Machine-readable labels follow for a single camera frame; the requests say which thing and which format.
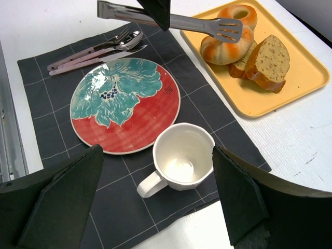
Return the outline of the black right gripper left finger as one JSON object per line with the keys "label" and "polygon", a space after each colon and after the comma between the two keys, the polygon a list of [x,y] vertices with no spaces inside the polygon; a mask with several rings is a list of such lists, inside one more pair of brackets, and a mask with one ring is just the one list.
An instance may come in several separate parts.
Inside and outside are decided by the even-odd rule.
{"label": "black right gripper left finger", "polygon": [[1,183],[1,248],[79,248],[102,167],[94,145]]}

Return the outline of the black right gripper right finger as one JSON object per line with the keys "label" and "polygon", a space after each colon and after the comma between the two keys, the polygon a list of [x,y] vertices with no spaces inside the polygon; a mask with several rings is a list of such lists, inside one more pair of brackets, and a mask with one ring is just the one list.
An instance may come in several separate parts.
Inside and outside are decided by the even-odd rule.
{"label": "black right gripper right finger", "polygon": [[213,167],[234,248],[331,248],[331,193],[301,186],[214,147]]}

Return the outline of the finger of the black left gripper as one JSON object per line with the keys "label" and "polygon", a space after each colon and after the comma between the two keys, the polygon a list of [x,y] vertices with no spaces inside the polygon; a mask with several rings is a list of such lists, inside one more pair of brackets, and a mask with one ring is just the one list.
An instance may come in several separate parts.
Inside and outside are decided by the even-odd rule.
{"label": "finger of the black left gripper", "polygon": [[170,0],[137,0],[137,2],[163,31],[167,31],[170,28]]}

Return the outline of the orange striped round bread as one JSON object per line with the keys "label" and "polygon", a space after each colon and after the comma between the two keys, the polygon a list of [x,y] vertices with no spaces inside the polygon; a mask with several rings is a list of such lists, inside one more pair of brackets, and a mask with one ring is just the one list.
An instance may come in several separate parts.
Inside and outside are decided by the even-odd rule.
{"label": "orange striped round bread", "polygon": [[237,43],[223,43],[207,36],[201,42],[200,53],[203,59],[209,63],[227,65],[244,57],[253,42],[253,30],[244,25],[241,38]]}

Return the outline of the metal serving tongs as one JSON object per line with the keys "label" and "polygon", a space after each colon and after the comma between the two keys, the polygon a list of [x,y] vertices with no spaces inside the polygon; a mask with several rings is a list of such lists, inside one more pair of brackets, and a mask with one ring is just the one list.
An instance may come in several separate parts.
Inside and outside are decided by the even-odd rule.
{"label": "metal serving tongs", "polygon": [[[97,16],[102,19],[117,19],[157,26],[148,13],[141,9],[97,1]],[[237,43],[242,35],[243,24],[238,19],[214,18],[209,20],[170,15],[170,28],[207,34],[225,43]]]}

